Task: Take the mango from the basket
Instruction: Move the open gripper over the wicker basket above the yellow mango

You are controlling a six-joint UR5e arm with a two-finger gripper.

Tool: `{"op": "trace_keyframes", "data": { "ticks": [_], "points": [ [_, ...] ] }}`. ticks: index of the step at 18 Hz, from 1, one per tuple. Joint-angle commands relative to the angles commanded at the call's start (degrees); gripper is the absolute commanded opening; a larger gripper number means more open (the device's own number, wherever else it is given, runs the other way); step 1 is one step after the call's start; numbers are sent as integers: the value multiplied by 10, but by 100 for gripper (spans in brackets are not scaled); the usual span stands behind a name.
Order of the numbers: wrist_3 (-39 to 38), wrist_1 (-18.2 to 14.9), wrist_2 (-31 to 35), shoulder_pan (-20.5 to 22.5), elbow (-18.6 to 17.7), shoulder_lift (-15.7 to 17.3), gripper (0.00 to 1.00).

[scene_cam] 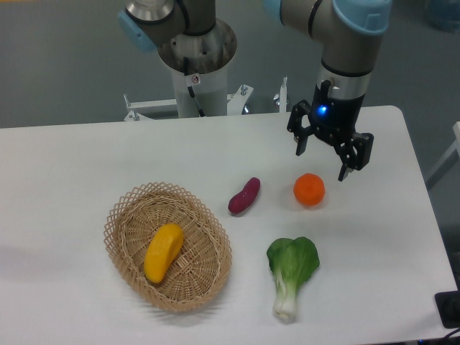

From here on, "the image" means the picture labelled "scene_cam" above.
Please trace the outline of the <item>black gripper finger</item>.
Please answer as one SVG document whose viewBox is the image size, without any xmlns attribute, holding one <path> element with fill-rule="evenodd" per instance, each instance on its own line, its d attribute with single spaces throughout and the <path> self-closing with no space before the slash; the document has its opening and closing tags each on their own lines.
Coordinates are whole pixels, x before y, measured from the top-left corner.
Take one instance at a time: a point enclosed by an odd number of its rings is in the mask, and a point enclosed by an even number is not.
<svg viewBox="0 0 460 345">
<path fill-rule="evenodd" d="M 338 181 L 343 181 L 355 170 L 362 170 L 369 163 L 373 143 L 373 134 L 354 132 L 345 142 L 334 146 L 342 162 Z"/>
<path fill-rule="evenodd" d="M 287 123 L 287 130 L 293 134 L 293 139 L 297 143 L 295 154 L 302 155 L 305 152 L 309 136 L 314 134 L 311 126 L 303 126 L 303 117 L 311 113 L 311 105 L 302 100 L 293 106 L 290 118 Z"/>
</svg>

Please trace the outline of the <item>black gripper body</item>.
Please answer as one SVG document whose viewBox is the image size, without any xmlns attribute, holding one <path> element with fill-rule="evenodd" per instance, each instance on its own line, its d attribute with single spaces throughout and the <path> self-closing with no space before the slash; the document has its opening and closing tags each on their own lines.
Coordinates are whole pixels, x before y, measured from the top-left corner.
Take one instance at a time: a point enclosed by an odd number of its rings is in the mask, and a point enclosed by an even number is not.
<svg viewBox="0 0 460 345">
<path fill-rule="evenodd" d="M 317 138 L 330 146 L 340 146 L 350 141 L 356 131 L 364 95 L 345 100 L 332 98 L 329 96 L 331 88 L 331 83 L 316 86 L 308 118 Z"/>
</svg>

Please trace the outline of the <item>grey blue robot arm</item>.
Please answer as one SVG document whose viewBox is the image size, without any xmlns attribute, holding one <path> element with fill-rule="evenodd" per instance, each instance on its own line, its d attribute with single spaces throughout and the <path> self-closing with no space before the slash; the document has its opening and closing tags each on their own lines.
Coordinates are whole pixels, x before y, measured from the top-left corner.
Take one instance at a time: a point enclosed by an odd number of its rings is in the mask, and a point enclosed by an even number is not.
<svg viewBox="0 0 460 345">
<path fill-rule="evenodd" d="M 361 170 L 374 137 L 355 124 L 390 18 L 390 1 L 265 1 L 264 10 L 323 45 L 312 101 L 294 105 L 287 128 L 303 154 L 308 138 L 332 146 L 339 178 Z M 216 16 L 214 1 L 128 1 L 117 19 L 141 51 L 155 51 L 170 69 L 181 117 L 228 114 L 226 70 L 236 36 Z"/>
</svg>

